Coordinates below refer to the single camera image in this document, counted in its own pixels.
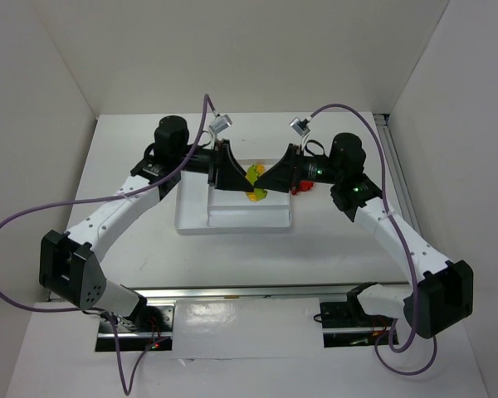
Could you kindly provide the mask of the red lego piece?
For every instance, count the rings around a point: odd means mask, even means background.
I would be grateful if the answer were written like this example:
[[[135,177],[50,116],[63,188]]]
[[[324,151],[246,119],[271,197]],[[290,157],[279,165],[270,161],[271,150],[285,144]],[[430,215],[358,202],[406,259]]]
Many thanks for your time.
[[[295,196],[302,192],[308,192],[314,187],[314,183],[311,181],[300,181],[296,186],[292,187],[290,193]]]

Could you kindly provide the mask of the green yellow lego stack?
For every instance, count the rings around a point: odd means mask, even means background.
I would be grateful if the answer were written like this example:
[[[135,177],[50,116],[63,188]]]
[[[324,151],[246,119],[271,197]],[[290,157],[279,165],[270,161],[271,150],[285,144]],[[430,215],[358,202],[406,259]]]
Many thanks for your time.
[[[265,172],[266,168],[260,163],[252,164],[246,172],[246,180],[254,187],[256,181]]]

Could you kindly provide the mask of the yellow long lego brick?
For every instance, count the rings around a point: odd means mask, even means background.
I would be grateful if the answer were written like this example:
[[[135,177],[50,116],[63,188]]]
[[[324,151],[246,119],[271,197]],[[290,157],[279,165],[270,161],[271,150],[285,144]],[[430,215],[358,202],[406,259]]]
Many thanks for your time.
[[[266,189],[255,188],[252,192],[247,192],[246,196],[249,201],[258,202],[266,199],[267,194],[268,192]]]

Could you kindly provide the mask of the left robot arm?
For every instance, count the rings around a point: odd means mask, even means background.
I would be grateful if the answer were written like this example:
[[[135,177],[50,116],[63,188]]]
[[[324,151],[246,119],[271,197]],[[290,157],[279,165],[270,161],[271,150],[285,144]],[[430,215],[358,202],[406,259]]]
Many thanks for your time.
[[[250,192],[253,187],[218,134],[230,127],[227,115],[216,114],[207,131],[211,146],[189,144],[186,119],[169,115],[159,121],[154,141],[108,201],[79,224],[41,240],[39,283],[81,311],[100,310],[121,319],[131,330],[160,323],[161,312],[137,291],[109,281],[101,268],[109,248],[146,211],[158,205],[180,182],[184,171],[207,175],[211,187]]]

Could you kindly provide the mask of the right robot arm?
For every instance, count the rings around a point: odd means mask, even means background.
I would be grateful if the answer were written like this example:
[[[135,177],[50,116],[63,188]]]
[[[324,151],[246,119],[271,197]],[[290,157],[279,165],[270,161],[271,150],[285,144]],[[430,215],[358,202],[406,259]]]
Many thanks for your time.
[[[351,133],[337,134],[328,155],[307,156],[292,144],[255,186],[289,193],[301,182],[330,185],[334,205],[385,249],[409,283],[407,288],[361,284],[347,294],[351,312],[404,319],[418,336],[430,339],[471,315],[474,273],[467,262],[433,248],[384,200],[364,172],[365,158],[360,138]]]

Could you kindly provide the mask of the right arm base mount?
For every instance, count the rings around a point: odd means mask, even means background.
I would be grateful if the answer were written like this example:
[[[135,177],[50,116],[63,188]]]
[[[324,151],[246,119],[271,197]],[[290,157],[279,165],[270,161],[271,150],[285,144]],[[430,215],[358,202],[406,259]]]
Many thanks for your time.
[[[322,327],[325,348],[373,346],[379,337],[388,345],[393,319],[355,313],[346,302],[322,302],[313,320]]]

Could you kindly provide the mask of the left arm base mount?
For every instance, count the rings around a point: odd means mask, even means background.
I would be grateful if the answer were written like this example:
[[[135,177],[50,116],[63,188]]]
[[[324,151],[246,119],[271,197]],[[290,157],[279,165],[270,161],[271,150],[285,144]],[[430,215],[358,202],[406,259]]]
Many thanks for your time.
[[[173,323],[175,303],[160,302],[151,305],[138,324],[119,315],[111,315],[122,352],[142,352],[152,344],[151,351],[171,351],[173,346]],[[115,352],[114,330],[108,319],[102,318],[95,340],[96,352]]]

